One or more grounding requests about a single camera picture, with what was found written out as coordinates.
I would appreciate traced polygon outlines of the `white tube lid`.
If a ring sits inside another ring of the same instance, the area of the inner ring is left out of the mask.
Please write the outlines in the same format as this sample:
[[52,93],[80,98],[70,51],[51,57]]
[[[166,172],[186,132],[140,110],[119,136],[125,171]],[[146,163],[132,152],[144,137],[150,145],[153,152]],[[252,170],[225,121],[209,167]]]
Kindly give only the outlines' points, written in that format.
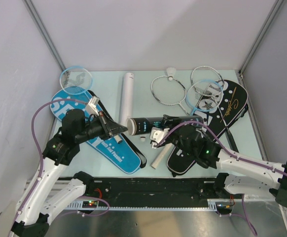
[[128,129],[128,134],[130,136],[133,136],[136,132],[136,125],[135,125],[135,122],[132,118],[128,118],[126,120],[126,126],[127,126],[127,129]]

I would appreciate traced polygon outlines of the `white shuttlecock tube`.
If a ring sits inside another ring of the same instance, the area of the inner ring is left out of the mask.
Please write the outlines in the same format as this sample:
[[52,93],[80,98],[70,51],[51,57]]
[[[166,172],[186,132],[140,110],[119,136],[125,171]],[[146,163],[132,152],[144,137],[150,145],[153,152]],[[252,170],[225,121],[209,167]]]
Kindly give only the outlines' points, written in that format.
[[132,115],[133,108],[133,92],[134,92],[134,74],[127,72],[123,77],[122,95],[120,106],[120,122],[126,124],[127,118]]

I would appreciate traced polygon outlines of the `black shuttlecock tube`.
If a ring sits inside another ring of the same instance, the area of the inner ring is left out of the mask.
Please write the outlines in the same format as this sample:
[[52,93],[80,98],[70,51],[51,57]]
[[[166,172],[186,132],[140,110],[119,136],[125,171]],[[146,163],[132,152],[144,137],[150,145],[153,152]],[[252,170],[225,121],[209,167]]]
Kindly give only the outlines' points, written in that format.
[[[203,118],[199,115],[195,115],[195,116],[184,116],[185,119],[183,122],[185,121],[198,121],[203,123]],[[157,128],[161,128],[161,129],[165,129],[165,128],[170,128],[172,129],[175,126],[162,126],[162,117],[149,117],[149,118],[132,118],[135,122],[136,125],[136,132],[134,135],[142,135],[142,134],[148,134],[151,132],[153,127],[157,127]]]

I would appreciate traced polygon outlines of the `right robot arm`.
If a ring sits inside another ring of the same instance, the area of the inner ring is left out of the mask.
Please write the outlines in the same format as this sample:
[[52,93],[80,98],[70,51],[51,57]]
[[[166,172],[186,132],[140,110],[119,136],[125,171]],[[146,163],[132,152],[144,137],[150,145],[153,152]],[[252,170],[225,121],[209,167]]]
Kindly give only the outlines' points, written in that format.
[[287,161],[285,164],[265,162],[227,149],[218,138],[203,137],[196,127],[204,124],[191,117],[185,120],[164,115],[161,123],[168,132],[159,146],[171,143],[203,168],[230,170],[260,181],[275,201],[287,208]]

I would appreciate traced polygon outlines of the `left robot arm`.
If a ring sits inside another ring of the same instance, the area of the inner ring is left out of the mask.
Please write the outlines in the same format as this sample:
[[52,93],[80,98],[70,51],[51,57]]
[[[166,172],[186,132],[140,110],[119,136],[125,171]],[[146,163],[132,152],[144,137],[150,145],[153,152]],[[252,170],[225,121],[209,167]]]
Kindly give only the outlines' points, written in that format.
[[42,160],[24,193],[11,232],[18,237],[43,237],[53,220],[72,201],[90,197],[95,192],[94,179],[80,171],[69,184],[51,199],[47,199],[55,182],[79,153],[80,144],[99,137],[107,140],[126,132],[103,111],[87,118],[81,109],[67,111],[58,133],[47,142]]

